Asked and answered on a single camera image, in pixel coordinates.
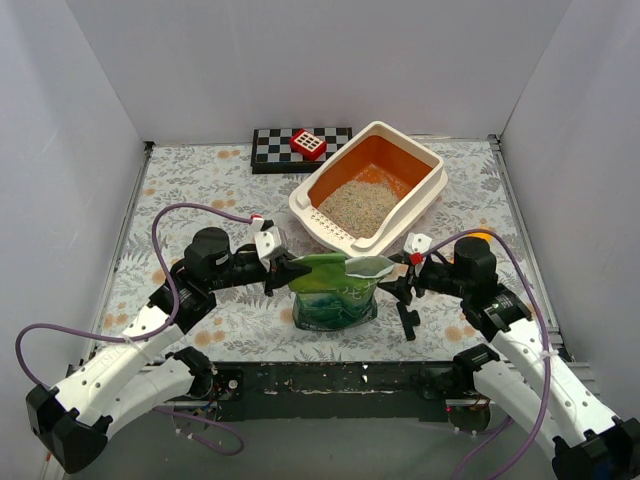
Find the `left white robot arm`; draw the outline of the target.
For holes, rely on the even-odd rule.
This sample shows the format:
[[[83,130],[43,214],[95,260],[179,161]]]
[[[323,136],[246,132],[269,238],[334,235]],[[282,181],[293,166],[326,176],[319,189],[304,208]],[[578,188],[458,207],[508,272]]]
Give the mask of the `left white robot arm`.
[[[67,378],[27,394],[33,433],[65,472],[83,470],[139,416],[176,397],[210,395],[213,364],[193,347],[146,367],[215,308],[216,291],[261,284],[272,294],[310,271],[286,250],[275,226],[237,250],[220,228],[198,231],[165,284],[114,343]]]

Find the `green litter bag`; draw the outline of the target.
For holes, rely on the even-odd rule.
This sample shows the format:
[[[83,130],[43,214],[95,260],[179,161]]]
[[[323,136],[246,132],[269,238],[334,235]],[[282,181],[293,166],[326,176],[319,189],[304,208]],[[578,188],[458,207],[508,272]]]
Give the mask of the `green litter bag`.
[[[310,272],[288,284],[294,293],[292,315],[297,328],[332,332],[377,317],[378,284],[395,263],[384,256],[348,258],[342,253],[311,254],[294,260]]]

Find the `black bag clip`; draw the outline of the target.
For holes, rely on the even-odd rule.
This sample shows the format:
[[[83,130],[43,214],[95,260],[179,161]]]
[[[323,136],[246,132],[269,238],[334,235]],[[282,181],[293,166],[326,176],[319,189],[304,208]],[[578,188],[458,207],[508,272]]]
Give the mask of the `black bag clip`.
[[[409,311],[407,306],[402,302],[397,302],[396,308],[406,340],[414,341],[416,339],[415,328],[421,324],[419,312],[416,310]]]

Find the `yellow plastic scoop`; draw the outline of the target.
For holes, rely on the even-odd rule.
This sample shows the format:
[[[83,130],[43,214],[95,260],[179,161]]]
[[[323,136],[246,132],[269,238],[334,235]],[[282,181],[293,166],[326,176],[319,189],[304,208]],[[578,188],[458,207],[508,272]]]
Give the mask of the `yellow plastic scoop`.
[[[454,241],[453,262],[486,262],[492,255],[491,240],[491,232],[486,229],[461,232]]]

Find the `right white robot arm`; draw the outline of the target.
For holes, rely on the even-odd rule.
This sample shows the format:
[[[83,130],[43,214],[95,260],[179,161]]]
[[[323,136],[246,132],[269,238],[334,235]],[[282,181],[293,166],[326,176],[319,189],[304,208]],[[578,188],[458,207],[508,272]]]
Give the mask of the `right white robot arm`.
[[[420,323],[408,308],[413,298],[431,291],[460,299],[467,322],[485,341],[457,354],[443,381],[464,397],[487,397],[528,432],[496,477],[538,445],[558,479],[637,478],[638,420],[623,420],[603,404],[552,347],[537,304],[524,304],[499,282],[488,234],[473,229],[451,237],[453,261],[429,237],[407,236],[392,258],[406,273],[381,286],[398,300],[407,340],[414,340]]]

